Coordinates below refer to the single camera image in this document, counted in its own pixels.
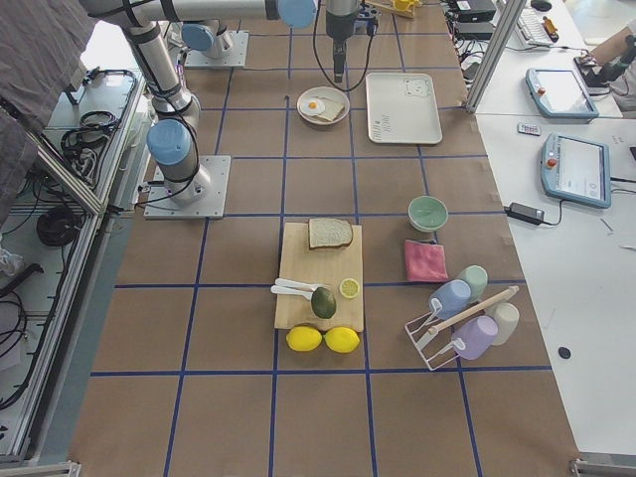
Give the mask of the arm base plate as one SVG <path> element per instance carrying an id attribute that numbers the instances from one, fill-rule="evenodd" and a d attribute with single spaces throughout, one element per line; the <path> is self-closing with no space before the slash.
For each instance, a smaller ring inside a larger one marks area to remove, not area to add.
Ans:
<path id="1" fill-rule="evenodd" d="M 228 155 L 203 155 L 199 171 L 191 183 L 165 181 L 163 171 L 155 167 L 155 181 L 146 199 L 147 220 L 221 219 L 225 214 L 227 188 L 231 172 Z"/>
<path id="2" fill-rule="evenodd" d="M 190 30 L 182 35 L 189 52 L 188 69 L 243 68 L 246 62 L 249 34 L 247 31 L 225 30 L 220 35 L 211 31 Z"/>

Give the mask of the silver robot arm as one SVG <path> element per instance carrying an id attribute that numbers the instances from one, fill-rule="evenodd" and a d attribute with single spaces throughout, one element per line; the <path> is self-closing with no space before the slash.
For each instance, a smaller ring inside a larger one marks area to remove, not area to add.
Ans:
<path id="1" fill-rule="evenodd" d="M 158 122 L 146 143 L 163 174 L 164 197 L 182 208 L 212 185 L 197 144 L 200 104 L 184 86 L 159 23 L 262 18 L 305 28 L 315 19 L 315 1 L 82 1 L 89 17 L 119 27 L 152 94 Z"/>
<path id="2" fill-rule="evenodd" d="M 274 16 L 291 28 L 316 25 L 319 7 L 325 6 L 326 33 L 332 39 L 333 82 L 343 80 L 347 40 L 354 35 L 362 7 L 359 1 L 274 1 Z M 242 68 L 245 64 L 248 32 L 231 31 L 219 19 L 184 22 L 181 43 L 188 49 L 187 68 Z"/>

